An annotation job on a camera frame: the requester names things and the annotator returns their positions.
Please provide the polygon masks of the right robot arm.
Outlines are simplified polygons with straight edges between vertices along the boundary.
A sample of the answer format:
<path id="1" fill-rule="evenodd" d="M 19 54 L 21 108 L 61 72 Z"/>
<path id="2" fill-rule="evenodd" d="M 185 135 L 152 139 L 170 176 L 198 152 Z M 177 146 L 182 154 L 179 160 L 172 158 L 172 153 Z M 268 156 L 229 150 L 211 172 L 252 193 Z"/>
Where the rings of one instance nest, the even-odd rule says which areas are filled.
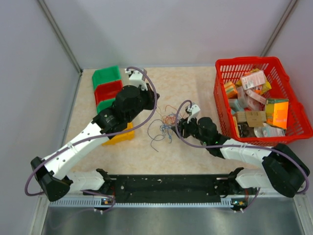
<path id="1" fill-rule="evenodd" d="M 232 193 L 241 193 L 246 188 L 272 189 L 292 198 L 304 192 L 307 187 L 309 169 L 285 144 L 262 147 L 242 143 L 218 132 L 216 124 L 209 117 L 182 118 L 173 126 L 180 139 L 193 137 L 212 156 L 226 160 L 237 160 L 254 165 L 254 169 L 239 169 L 228 181 Z"/>

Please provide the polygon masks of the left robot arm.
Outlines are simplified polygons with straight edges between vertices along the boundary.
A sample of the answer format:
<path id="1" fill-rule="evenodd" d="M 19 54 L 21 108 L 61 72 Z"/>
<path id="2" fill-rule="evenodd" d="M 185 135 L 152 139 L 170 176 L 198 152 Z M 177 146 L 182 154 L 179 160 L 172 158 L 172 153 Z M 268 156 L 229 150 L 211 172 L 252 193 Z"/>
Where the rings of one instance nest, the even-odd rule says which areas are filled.
<path id="1" fill-rule="evenodd" d="M 112 105 L 99 112 L 75 138 L 49 156 L 35 157 L 31 161 L 33 175 L 49 201 L 83 190 L 108 193 L 111 179 L 106 171 L 73 173 L 70 170 L 97 146 L 126 133 L 128 123 L 143 110 L 155 112 L 158 98 L 154 85 L 148 84 L 145 90 L 141 86 L 124 86 Z"/>

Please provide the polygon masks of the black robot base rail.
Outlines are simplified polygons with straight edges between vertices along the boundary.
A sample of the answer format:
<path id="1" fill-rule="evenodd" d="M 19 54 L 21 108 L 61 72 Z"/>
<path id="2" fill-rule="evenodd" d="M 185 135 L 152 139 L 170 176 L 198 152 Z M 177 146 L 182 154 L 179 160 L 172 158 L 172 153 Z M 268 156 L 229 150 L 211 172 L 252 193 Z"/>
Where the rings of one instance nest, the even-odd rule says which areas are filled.
<path id="1" fill-rule="evenodd" d="M 114 196 L 117 203 L 215 203 L 231 195 L 254 195 L 229 174 L 109 175 L 97 193 Z"/>

